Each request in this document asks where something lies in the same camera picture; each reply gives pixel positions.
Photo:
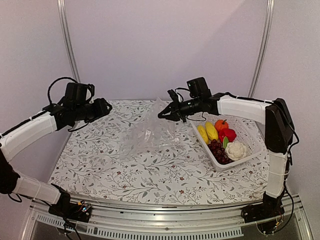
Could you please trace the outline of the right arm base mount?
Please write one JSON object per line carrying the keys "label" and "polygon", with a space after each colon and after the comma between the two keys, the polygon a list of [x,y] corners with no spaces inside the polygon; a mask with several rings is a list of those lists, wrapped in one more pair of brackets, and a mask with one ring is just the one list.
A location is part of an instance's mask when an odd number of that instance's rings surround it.
{"label": "right arm base mount", "polygon": [[245,223],[256,223],[258,231],[263,235],[274,234],[285,213],[282,204],[274,206],[271,203],[249,204],[241,209],[241,217]]}

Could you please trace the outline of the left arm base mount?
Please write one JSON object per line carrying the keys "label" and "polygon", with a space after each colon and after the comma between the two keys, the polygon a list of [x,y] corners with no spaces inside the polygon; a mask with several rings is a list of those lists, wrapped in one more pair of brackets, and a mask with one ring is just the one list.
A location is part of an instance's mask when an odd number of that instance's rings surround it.
{"label": "left arm base mount", "polygon": [[51,204],[48,212],[63,219],[88,223],[92,214],[92,205],[84,200],[72,203],[69,198],[62,198],[56,204]]}

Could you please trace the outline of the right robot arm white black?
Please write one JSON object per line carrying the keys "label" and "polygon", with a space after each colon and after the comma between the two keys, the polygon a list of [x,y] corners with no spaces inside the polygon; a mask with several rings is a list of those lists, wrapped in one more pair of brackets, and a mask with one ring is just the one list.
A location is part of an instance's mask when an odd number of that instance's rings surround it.
{"label": "right robot arm white black", "polygon": [[241,210],[246,223],[256,222],[283,214],[282,197],[287,191],[291,161],[291,147],[294,145],[295,128],[286,102],[282,98],[263,101],[239,97],[229,92],[212,96],[197,96],[179,102],[174,90],[168,91],[172,102],[158,114],[158,118],[169,121],[183,121],[196,113],[234,116],[259,122],[265,126],[264,143],[269,154],[269,173],[262,203],[247,205]]}

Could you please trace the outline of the clear zip top bag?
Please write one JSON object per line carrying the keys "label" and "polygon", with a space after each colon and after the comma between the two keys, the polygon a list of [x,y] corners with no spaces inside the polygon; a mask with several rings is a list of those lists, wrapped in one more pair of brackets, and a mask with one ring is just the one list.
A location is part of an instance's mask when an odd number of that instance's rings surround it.
{"label": "clear zip top bag", "polygon": [[118,152],[120,160],[129,162],[138,154],[163,150],[179,143],[175,123],[158,118],[158,114],[166,106],[167,103],[157,98],[146,112],[142,122],[122,131]]}

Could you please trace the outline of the dark red toy grapes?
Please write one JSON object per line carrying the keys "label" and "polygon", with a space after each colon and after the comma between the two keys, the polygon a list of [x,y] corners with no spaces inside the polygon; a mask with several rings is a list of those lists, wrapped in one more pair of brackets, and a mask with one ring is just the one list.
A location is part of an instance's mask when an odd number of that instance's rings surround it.
{"label": "dark red toy grapes", "polygon": [[219,164],[227,165],[233,162],[225,153],[221,142],[213,139],[207,146]]}

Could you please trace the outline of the red toy bell pepper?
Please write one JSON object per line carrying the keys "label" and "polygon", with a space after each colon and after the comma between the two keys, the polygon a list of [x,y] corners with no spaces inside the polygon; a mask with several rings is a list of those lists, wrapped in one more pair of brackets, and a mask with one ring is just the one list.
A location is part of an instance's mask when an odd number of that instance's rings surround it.
{"label": "red toy bell pepper", "polygon": [[237,134],[233,129],[224,128],[218,133],[218,137],[221,142],[223,142],[224,138],[227,137],[228,141],[231,143],[236,139]]}

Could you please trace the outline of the orange toy pumpkin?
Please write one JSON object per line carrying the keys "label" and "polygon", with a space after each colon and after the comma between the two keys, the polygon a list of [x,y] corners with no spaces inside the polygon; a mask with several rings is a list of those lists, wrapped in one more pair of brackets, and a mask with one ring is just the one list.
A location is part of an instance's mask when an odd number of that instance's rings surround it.
{"label": "orange toy pumpkin", "polygon": [[215,122],[214,127],[218,132],[220,132],[223,129],[228,129],[229,124],[226,119],[225,120],[219,119]]}

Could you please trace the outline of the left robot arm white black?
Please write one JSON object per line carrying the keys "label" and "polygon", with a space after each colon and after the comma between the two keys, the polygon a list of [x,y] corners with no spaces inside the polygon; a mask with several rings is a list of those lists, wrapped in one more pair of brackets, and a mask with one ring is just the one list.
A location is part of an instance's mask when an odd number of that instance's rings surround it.
{"label": "left robot arm white black", "polygon": [[11,132],[0,138],[0,193],[16,194],[44,201],[54,205],[63,216],[74,213],[74,205],[65,198],[70,195],[58,186],[53,186],[36,178],[27,176],[10,164],[23,150],[43,137],[57,132],[67,126],[83,121],[86,125],[107,116],[112,105],[104,98],[63,106],[56,103],[43,108],[41,112],[27,119]]}

